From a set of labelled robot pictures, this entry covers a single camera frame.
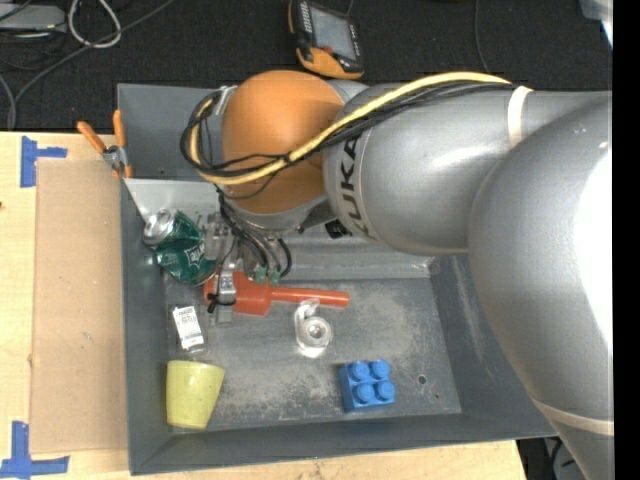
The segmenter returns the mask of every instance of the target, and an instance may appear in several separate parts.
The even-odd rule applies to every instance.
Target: crushed soda can
[[[154,250],[158,265],[180,281],[199,286],[216,272],[216,262],[205,257],[202,232],[180,210],[162,209],[152,215],[143,241]]]

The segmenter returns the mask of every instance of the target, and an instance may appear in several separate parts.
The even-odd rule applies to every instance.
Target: red plastic tool
[[[209,300],[209,295],[215,291],[214,277],[204,285],[204,296]],[[234,312],[249,315],[265,316],[269,313],[272,301],[299,303],[310,298],[317,298],[320,304],[326,306],[346,307],[349,305],[349,294],[316,288],[298,288],[294,286],[271,286],[269,280],[260,285],[250,281],[241,271],[233,273],[233,282],[236,288],[236,303]]]

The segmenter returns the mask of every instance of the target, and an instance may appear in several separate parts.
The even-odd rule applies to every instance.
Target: orange handle tool
[[[216,279],[213,278],[204,286],[205,299],[214,293]],[[272,301],[299,303],[310,298],[317,298],[326,306],[346,307],[349,305],[349,294],[316,288],[298,288],[295,286],[270,286],[269,281],[260,285],[250,281],[241,271],[233,273],[236,288],[236,303],[233,310],[238,313],[265,316],[269,313]]]
[[[82,135],[84,135],[84,137],[89,141],[89,144],[91,144],[98,153],[104,153],[107,151],[107,147],[104,145],[104,142],[102,142],[102,139],[89,123],[86,121],[78,121],[76,128]]]
[[[122,111],[116,109],[113,113],[113,133],[116,136],[116,142],[119,148],[125,148],[127,145],[127,135],[124,131],[122,123]],[[123,175],[125,178],[133,178],[133,167],[131,165],[123,166]]]

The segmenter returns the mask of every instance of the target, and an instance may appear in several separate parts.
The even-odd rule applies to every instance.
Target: black floor
[[[73,131],[84,119],[106,133],[120,82],[208,88],[302,69],[287,29],[289,0],[176,0],[131,28],[167,0],[107,1],[126,29],[112,48],[80,51],[70,34],[25,40],[4,31],[0,74],[17,114],[5,120],[10,98],[0,89],[3,129]],[[533,89],[612,88],[612,50],[578,0],[314,1],[338,11],[351,5],[366,84],[472,70]],[[33,3],[67,10],[71,0]],[[90,41],[113,31],[96,0],[84,2],[74,23]]]

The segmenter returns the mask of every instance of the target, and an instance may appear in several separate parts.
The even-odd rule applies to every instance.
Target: cardboard sheet
[[[119,183],[101,159],[37,169],[30,451],[123,449]]]

